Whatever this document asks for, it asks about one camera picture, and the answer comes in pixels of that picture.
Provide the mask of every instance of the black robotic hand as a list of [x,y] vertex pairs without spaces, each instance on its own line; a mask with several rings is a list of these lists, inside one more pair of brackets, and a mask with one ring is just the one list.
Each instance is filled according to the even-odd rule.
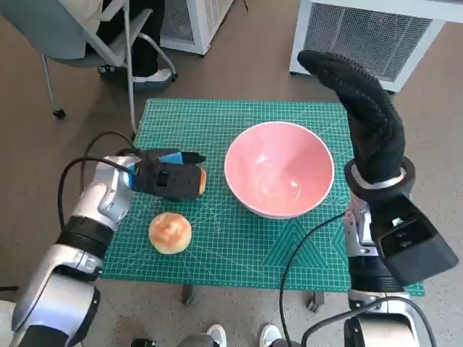
[[362,178],[374,184],[399,176],[404,127],[379,81],[358,63],[337,54],[301,51],[297,60],[334,90],[347,110],[354,161]]
[[205,157],[196,152],[162,148],[140,150],[127,148],[117,155],[135,155],[140,159],[136,175],[132,177],[132,190],[171,199],[195,199],[201,194],[205,177],[196,164]]

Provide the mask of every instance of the wire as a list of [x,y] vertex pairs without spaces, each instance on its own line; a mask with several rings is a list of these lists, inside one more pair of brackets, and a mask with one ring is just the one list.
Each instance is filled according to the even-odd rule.
[[129,168],[126,168],[125,166],[116,164],[113,161],[107,160],[107,159],[102,159],[102,158],[95,158],[95,157],[80,157],[76,158],[72,161],[70,161],[66,167],[64,168],[63,172],[61,173],[61,177],[59,179],[59,185],[58,185],[58,217],[59,217],[59,226],[61,228],[61,231],[65,232],[66,229],[66,224],[64,223],[64,214],[63,214],[63,190],[64,190],[64,182],[66,181],[66,176],[71,170],[71,168],[78,164],[78,163],[84,163],[86,161],[96,161],[98,163],[104,163],[106,165],[110,165],[113,168],[117,168],[120,171],[127,172],[128,174],[133,174],[133,171],[131,171]]
[[284,310],[283,310],[283,294],[284,294],[284,284],[286,283],[286,278],[288,277],[289,271],[291,270],[292,263],[294,261],[294,258],[296,257],[298,251],[301,249],[302,245],[309,239],[309,237],[318,229],[324,227],[325,225],[334,222],[336,219],[340,219],[344,215],[343,213],[339,213],[338,215],[335,215],[334,217],[325,220],[323,223],[317,225],[309,231],[309,233],[304,236],[302,241],[299,243],[299,245],[296,247],[294,253],[292,254],[291,258],[289,259],[288,265],[286,266],[286,270],[284,271],[283,278],[281,279],[281,285],[280,285],[280,319],[281,319],[281,326],[283,327],[283,332],[284,332],[284,337],[286,338],[286,343],[288,344],[288,347],[292,347],[292,342],[291,338],[289,338],[289,333],[288,333],[288,327],[286,326],[286,320],[284,319]]
[[310,335],[312,335],[318,329],[321,329],[322,327],[325,327],[328,324],[337,322],[338,320],[346,320],[346,319],[355,317],[361,313],[368,311],[369,309],[372,309],[373,307],[378,306],[378,304],[381,304],[386,301],[402,301],[410,305],[416,311],[416,313],[419,314],[423,324],[425,325],[426,331],[428,332],[428,335],[429,335],[429,341],[431,343],[431,346],[437,347],[436,337],[434,336],[433,329],[431,328],[431,325],[425,313],[421,310],[421,308],[415,302],[413,302],[412,300],[406,299],[406,298],[402,298],[400,296],[387,296],[385,298],[380,298],[378,300],[370,302],[369,304],[363,305],[359,307],[358,309],[353,309],[351,311],[337,314],[335,316],[329,317],[325,320],[322,320],[321,322],[318,322],[312,325],[305,331],[304,335],[302,336],[301,347],[307,347],[307,339],[309,338]]
[[[97,142],[100,138],[102,138],[103,136],[106,136],[106,135],[116,135],[116,136],[119,136],[121,137],[122,139],[124,139],[127,144],[130,146],[130,147],[133,147],[133,143],[132,141],[130,141],[127,137],[125,137],[123,134],[120,134],[118,132],[102,132],[98,135],[96,135],[93,140],[91,140],[87,147],[85,148],[85,152],[84,152],[84,157],[88,156],[88,153],[90,153],[90,150],[92,149],[93,145],[95,144],[95,142]],[[80,166],[80,192],[82,193],[84,191],[84,172],[85,172],[85,161],[82,162],[82,165]]]

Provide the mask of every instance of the vent grille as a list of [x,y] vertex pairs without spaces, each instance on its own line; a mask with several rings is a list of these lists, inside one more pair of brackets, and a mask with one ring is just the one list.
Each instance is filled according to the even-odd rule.
[[233,0],[204,0],[209,35],[212,35],[220,26],[232,2]]
[[167,0],[162,36],[194,43],[187,0]]
[[347,56],[393,82],[431,20],[312,3],[304,49]]

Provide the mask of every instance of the green cutting mat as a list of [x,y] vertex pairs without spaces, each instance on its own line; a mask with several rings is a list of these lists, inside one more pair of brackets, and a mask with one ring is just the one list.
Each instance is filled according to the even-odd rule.
[[[229,191],[224,158],[233,139],[264,121],[291,121],[311,129],[327,144],[335,163],[329,196],[293,220],[258,217]],[[214,286],[278,288],[284,268],[308,230],[341,213],[349,203],[344,164],[352,158],[347,117],[336,103],[150,99],[135,144],[143,149],[176,147],[207,156],[205,194],[169,202],[136,194],[106,256],[103,277]],[[183,214],[192,224],[191,245],[161,255],[148,240],[151,220],[162,212]],[[347,291],[350,286],[342,220],[317,231],[301,249],[287,288]],[[423,295],[421,285],[410,288]]]

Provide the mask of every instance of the white sneaker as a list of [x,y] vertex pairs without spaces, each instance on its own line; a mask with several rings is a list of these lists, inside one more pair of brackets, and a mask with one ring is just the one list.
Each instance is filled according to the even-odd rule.
[[217,342],[220,347],[226,347],[225,329],[220,324],[214,324],[208,329],[206,334],[212,337],[212,339]]
[[155,74],[147,77],[133,77],[133,82],[135,83],[164,83],[169,81],[172,78],[172,71],[170,69],[161,69],[158,70]]
[[280,338],[280,330],[275,325],[267,324],[260,333],[259,347],[269,347],[275,340]]

